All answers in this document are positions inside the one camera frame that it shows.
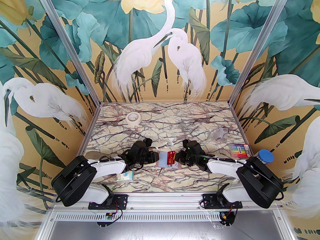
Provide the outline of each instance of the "marble surface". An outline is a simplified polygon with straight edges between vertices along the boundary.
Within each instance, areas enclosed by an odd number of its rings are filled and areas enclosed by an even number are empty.
[[[130,112],[141,115],[141,123],[134,128],[125,120]],[[208,138],[209,130],[216,127],[229,129],[225,143]],[[229,143],[244,143],[227,102],[111,103],[102,106],[85,156],[88,159],[98,159],[104,154],[114,157],[144,138],[151,138],[151,149],[158,152],[179,152],[184,139],[196,140],[207,154],[217,157],[230,157]],[[135,172],[132,182],[114,181],[115,175],[109,175],[97,182],[106,183],[114,192],[214,191],[224,183],[237,182],[226,175],[191,171],[187,166],[168,169],[155,164]]]

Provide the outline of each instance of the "tape roll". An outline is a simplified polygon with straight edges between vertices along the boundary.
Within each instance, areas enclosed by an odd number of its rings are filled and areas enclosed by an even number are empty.
[[[135,127],[141,122],[141,115],[137,112],[130,112],[125,117],[125,120],[129,127]]]

